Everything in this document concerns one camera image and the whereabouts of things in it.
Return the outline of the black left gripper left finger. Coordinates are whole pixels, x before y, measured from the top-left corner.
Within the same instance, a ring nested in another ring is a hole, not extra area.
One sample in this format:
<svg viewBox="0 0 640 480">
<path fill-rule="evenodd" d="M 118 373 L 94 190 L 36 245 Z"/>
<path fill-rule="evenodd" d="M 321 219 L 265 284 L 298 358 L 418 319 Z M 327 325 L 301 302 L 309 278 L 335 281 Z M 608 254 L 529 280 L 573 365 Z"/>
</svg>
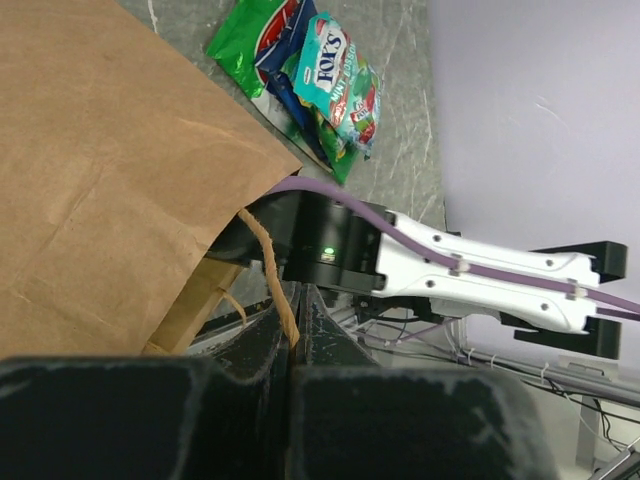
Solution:
<svg viewBox="0 0 640 480">
<path fill-rule="evenodd" d="M 289 346 L 277 311 L 199 356 L 1 364 L 5 479 L 280 479 Z"/>
</svg>

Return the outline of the green snack packet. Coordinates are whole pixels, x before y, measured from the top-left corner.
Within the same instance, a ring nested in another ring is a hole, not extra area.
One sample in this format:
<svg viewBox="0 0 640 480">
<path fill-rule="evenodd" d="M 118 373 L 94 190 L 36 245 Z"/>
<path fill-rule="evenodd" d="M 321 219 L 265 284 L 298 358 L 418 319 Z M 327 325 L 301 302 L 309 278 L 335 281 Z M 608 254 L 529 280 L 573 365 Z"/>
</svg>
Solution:
<svg viewBox="0 0 640 480">
<path fill-rule="evenodd" d="M 316 131 L 320 145 L 327 156 L 335 179 L 344 184 L 356 162 L 359 151 L 350 142 L 338 135 L 333 126 L 322 116 L 319 110 L 309 102 L 300 99 L 316 121 Z"/>
</svg>

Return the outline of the brown paper bag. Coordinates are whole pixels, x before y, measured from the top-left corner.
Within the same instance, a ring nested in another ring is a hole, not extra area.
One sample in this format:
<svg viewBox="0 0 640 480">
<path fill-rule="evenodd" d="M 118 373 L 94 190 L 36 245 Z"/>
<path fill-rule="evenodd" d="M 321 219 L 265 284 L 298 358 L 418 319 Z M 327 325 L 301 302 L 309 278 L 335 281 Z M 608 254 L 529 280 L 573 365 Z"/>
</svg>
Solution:
<svg viewBox="0 0 640 480">
<path fill-rule="evenodd" d="M 113 1 L 1 5 L 1 354 L 137 354 L 299 160 Z"/>
</svg>

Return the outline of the teal Fox's mint candy bag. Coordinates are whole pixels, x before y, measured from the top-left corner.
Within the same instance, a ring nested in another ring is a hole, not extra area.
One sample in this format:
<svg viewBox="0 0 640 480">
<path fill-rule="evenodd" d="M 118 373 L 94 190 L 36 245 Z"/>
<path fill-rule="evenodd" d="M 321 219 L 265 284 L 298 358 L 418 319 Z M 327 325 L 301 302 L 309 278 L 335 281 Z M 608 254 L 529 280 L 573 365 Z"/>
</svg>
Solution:
<svg viewBox="0 0 640 480">
<path fill-rule="evenodd" d="M 329 13 L 309 20 L 293 90 L 366 157 L 377 132 L 382 86 L 379 75 Z"/>
</svg>

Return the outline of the blue salt vinegar chips bag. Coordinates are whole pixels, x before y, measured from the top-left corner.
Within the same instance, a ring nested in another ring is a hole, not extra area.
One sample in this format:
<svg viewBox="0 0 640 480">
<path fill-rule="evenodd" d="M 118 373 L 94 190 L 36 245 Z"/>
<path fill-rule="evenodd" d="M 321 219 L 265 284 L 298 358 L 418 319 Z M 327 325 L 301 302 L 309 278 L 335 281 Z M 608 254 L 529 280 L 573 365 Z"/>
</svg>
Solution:
<svg viewBox="0 0 640 480">
<path fill-rule="evenodd" d="M 265 73 L 274 95 L 278 98 L 299 128 L 302 138 L 311 151 L 324 157 L 316 132 L 316 123 L 307 107 L 303 107 L 293 91 L 294 73 L 286 73 L 286 63 L 297 68 L 300 50 L 306 37 L 309 20 L 317 14 L 312 1 L 301 1 L 280 34 L 270 47 L 262 49 L 256 56 L 255 66 Z"/>
</svg>

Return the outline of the green cassava chips bag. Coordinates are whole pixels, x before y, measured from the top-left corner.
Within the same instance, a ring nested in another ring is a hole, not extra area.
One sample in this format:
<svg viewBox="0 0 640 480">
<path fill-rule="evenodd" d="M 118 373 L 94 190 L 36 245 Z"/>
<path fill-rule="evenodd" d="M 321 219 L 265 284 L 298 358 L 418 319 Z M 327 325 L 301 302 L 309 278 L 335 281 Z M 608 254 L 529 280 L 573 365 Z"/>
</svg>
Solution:
<svg viewBox="0 0 640 480">
<path fill-rule="evenodd" d="M 216 60 L 271 125 L 334 177 L 322 146 L 324 157 L 320 158 L 311 151 L 293 118 L 274 95 L 266 74 L 261 73 L 254 64 L 257 54 L 278 40 L 300 2 L 237 2 L 214 35 L 206 54 Z"/>
</svg>

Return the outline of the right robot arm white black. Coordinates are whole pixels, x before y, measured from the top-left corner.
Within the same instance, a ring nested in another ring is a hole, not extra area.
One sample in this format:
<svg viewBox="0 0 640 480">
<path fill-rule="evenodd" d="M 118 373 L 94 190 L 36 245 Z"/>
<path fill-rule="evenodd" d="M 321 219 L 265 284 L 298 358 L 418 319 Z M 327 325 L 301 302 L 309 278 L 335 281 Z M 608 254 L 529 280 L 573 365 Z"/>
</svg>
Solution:
<svg viewBox="0 0 640 480">
<path fill-rule="evenodd" d="M 518 251 L 441 232 L 383 206 L 289 191 L 249 212 L 286 281 L 350 294 L 364 319 L 391 308 L 441 323 L 487 315 L 517 340 L 616 360 L 622 314 L 593 293 L 626 275 L 627 249 L 602 241 Z"/>
</svg>

